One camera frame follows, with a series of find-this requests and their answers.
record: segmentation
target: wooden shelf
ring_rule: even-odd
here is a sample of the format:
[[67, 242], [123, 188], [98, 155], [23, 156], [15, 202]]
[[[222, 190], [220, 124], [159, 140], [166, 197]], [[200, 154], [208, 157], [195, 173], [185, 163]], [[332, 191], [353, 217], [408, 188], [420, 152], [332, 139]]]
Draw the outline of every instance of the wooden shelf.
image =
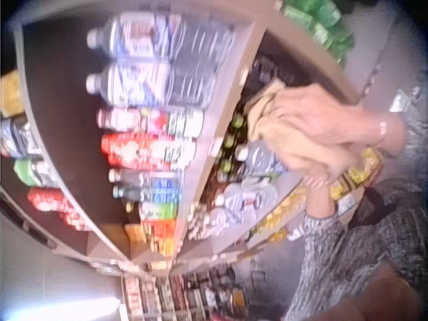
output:
[[[103, 25], [115, 13], [154, 9], [159, 3], [39, 0], [23, 6], [12, 26], [25, 111], [43, 158], [61, 190], [93, 230], [82, 243], [70, 241], [70, 248], [76, 248], [90, 259], [130, 260], [139, 265], [191, 260], [187, 268], [197, 270], [203, 264], [199, 258], [228, 253], [237, 240], [273, 209], [260, 211], [256, 221], [228, 229], [221, 237], [184, 241], [191, 205], [199, 200], [214, 163], [210, 156], [213, 143], [225, 134], [257, 52], [267, 53], [279, 62], [296, 60], [307, 76], [302, 85], [320, 82], [337, 98], [356, 102], [355, 91], [329, 54], [270, 4], [260, 0], [177, 0], [161, 4], [171, 11], [191, 11], [201, 17], [215, 16], [236, 24], [235, 42], [217, 75], [213, 99], [205, 111], [195, 159], [185, 171], [183, 199], [174, 233], [175, 250], [170, 258], [151, 252], [148, 244], [131, 243], [125, 234], [126, 214], [121, 202], [112, 197], [109, 166], [100, 151], [102, 130], [95, 122], [96, 111], [103, 101], [100, 96], [88, 95], [85, 89], [86, 76], [100, 72], [108, 63], [104, 54], [86, 47], [87, 31]], [[280, 193], [278, 200], [299, 180], [294, 173], [278, 179], [274, 183]], [[21, 199], [16, 197], [22, 206]], [[53, 227], [47, 222], [44, 224], [52, 233]], [[244, 247], [236, 250], [242, 252]], [[177, 264], [168, 272], [174, 273], [179, 266], [186, 265]]]

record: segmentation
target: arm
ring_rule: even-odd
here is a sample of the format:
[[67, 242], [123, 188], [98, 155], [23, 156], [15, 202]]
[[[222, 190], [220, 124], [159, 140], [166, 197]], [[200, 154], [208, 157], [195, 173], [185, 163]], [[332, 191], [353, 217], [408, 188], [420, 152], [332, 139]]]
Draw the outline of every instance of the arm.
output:
[[343, 225], [334, 217], [328, 187], [307, 188], [306, 213], [302, 273], [285, 321], [301, 320], [316, 311], [316, 303], [324, 295], [324, 285], [334, 277], [332, 267], [345, 234]]

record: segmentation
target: store shelf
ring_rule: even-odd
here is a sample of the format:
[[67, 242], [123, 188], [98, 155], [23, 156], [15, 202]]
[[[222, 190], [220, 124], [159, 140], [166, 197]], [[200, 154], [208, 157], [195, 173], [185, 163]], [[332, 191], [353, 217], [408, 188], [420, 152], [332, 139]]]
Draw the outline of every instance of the store shelf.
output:
[[213, 101], [205, 113], [204, 127], [197, 141], [195, 159], [185, 171], [183, 200], [179, 205], [174, 233], [176, 246], [184, 241], [191, 204], [197, 202], [201, 197], [214, 165], [215, 157], [210, 156], [211, 147], [216, 138], [223, 138], [226, 133], [241, 95], [243, 87], [241, 77], [244, 75], [244, 71], [248, 72], [250, 69], [263, 34], [264, 29], [256, 24], [236, 29], [235, 42], [221, 67]]
[[17, 65], [25, 112], [43, 159], [94, 233], [120, 259], [128, 259], [126, 215], [111, 196], [109, 168], [100, 151], [102, 131], [95, 124], [102, 101], [85, 90], [87, 74], [104, 66], [84, 41], [98, 24], [62, 19], [17, 28]]
[[[89, 50], [85, 39], [89, 28], [103, 25], [113, 13], [157, 6], [157, 1], [150, 0], [30, 1], [12, 22], [17, 65], [25, 111], [43, 158], [61, 190], [93, 230], [87, 235], [86, 242], [82, 242], [84, 247], [78, 247], [80, 253], [93, 259], [132, 260], [137, 264], [188, 259], [192, 260], [190, 268], [194, 270], [201, 266], [195, 258], [228, 251], [273, 209], [260, 211], [255, 222], [228, 229], [222, 237], [184, 242], [191, 205], [199, 200], [214, 163], [210, 156], [213, 143], [225, 134], [239, 101], [246, 71], [257, 51], [267, 53], [283, 64], [289, 58], [296, 60], [306, 74], [302, 85], [320, 82], [348, 103], [356, 102], [357, 95], [328, 53], [313, 43], [303, 29], [263, 1], [177, 0], [162, 3], [172, 11], [233, 21], [237, 35], [217, 76], [213, 101], [206, 110], [203, 130], [197, 140], [195, 159], [185, 171], [183, 199], [174, 234], [175, 249], [184, 242], [181, 252], [178, 255], [174, 251], [170, 258], [153, 253], [148, 244], [130, 242], [123, 229], [127, 220], [124, 209], [121, 202], [112, 197], [108, 163], [100, 151], [102, 131], [95, 123], [96, 111], [103, 101], [100, 96], [88, 95], [85, 89], [86, 76], [100, 72], [108, 60], [105, 55]], [[287, 173], [276, 181], [279, 200], [299, 180], [298, 175]]]
[[28, 201], [29, 187], [24, 185], [13, 171], [11, 158], [1, 158], [1, 196], [25, 221], [42, 232], [59, 247], [76, 257], [87, 254], [88, 232], [76, 231], [66, 225], [57, 212], [38, 211]]
[[[301, 176], [286, 172], [274, 181], [272, 184], [278, 191], [278, 203], [282, 201], [300, 182]], [[179, 259], [192, 259], [194, 257], [209, 257], [217, 253], [224, 252], [229, 246], [236, 243], [246, 233], [248, 233], [255, 225], [257, 225], [268, 213], [276, 208], [276, 204], [257, 211], [257, 219], [248, 224], [242, 224], [234, 227], [229, 227], [223, 231], [218, 237], [204, 239], [200, 241], [190, 241], [189, 244], [184, 244]]]
[[298, 208], [293, 211], [293, 213], [290, 213], [289, 215], [286, 215], [278, 224], [276, 224], [271, 229], [265, 229], [261, 233], [254, 235], [247, 243], [247, 246], [249, 249], [257, 246], [261, 242], [267, 240], [269, 236], [271, 236], [274, 233], [277, 233], [280, 229], [282, 229], [284, 226], [287, 227], [288, 231], [292, 231], [294, 229], [294, 226], [297, 221], [301, 221], [301, 218], [304, 215], [304, 209], [306, 207], [306, 204], [303, 202], [298, 206]]

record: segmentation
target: gray patterned sleeve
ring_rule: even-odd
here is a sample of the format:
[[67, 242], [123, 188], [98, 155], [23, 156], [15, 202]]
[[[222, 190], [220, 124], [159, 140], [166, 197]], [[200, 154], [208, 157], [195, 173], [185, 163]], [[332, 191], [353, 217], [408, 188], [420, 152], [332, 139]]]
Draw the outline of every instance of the gray patterned sleeve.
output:
[[322, 284], [330, 270], [338, 244], [344, 237], [344, 226], [335, 217], [325, 219], [305, 218], [305, 257], [299, 285], [285, 321], [301, 320], [311, 316], [320, 307], [314, 298], [322, 292]]

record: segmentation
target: white bottle cap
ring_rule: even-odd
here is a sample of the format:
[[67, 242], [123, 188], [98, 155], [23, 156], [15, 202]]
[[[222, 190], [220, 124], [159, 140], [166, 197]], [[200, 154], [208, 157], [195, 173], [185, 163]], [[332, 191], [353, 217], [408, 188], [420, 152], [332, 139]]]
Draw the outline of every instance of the white bottle cap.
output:
[[115, 199], [122, 197], [123, 196], [123, 191], [119, 186], [114, 186], [113, 187], [113, 197]]
[[91, 29], [86, 35], [86, 44], [90, 49], [96, 49], [100, 47], [100, 30], [99, 29]]
[[237, 161], [243, 162], [248, 157], [248, 147], [246, 145], [238, 145], [235, 148], [235, 158]]
[[214, 204], [215, 204], [215, 206], [223, 206], [223, 205], [224, 205], [224, 203], [225, 203], [225, 195], [223, 195], [223, 194], [218, 194], [218, 195], [215, 197], [215, 200], [214, 200]]
[[89, 94], [97, 94], [101, 88], [101, 75], [90, 74], [86, 77], [86, 90]]
[[108, 181], [110, 183], [116, 182], [116, 169], [110, 169], [108, 171]]

